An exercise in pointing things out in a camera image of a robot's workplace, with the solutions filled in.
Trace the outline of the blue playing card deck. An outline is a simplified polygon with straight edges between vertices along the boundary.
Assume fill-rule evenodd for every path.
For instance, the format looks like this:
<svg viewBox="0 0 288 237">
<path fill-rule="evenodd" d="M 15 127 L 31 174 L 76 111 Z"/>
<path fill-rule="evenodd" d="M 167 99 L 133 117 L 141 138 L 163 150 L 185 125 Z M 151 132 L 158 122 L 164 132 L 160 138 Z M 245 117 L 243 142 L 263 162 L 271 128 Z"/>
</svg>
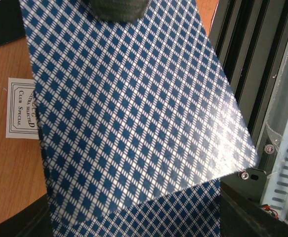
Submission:
<svg viewBox="0 0 288 237">
<path fill-rule="evenodd" d="M 258 157 L 194 0 L 133 23 L 20 1 L 55 237 L 218 237 L 220 178 Z"/>
</svg>

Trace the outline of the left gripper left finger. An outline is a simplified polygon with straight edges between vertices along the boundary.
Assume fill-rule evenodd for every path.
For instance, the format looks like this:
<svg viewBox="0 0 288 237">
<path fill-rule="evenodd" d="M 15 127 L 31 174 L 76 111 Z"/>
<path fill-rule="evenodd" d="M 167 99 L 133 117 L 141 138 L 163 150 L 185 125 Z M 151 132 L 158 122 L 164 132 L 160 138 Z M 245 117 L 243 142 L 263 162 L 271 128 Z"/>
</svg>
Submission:
<svg viewBox="0 0 288 237">
<path fill-rule="evenodd" d="M 0 237 L 51 237 L 53 229 L 50 220 L 47 195 L 0 223 Z"/>
</svg>

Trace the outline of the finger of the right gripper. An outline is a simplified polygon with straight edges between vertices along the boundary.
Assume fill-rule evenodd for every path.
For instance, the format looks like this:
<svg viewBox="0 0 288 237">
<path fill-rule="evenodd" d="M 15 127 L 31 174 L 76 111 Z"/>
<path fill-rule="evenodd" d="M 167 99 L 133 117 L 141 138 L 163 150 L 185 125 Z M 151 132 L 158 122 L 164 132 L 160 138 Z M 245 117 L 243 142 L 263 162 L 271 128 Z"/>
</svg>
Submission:
<svg viewBox="0 0 288 237">
<path fill-rule="evenodd" d="M 145 15 L 148 0 L 90 0 L 94 14 L 101 20 L 133 23 Z"/>
</svg>

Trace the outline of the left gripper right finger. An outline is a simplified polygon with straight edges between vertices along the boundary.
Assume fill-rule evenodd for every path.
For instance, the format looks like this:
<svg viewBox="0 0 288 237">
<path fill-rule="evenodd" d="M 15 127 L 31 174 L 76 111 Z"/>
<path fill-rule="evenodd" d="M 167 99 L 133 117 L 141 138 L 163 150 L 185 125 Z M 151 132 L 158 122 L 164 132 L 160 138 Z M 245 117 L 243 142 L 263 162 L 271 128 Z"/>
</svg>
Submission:
<svg viewBox="0 0 288 237">
<path fill-rule="evenodd" d="M 288 225 L 221 182 L 222 237 L 288 237 Z"/>
</svg>

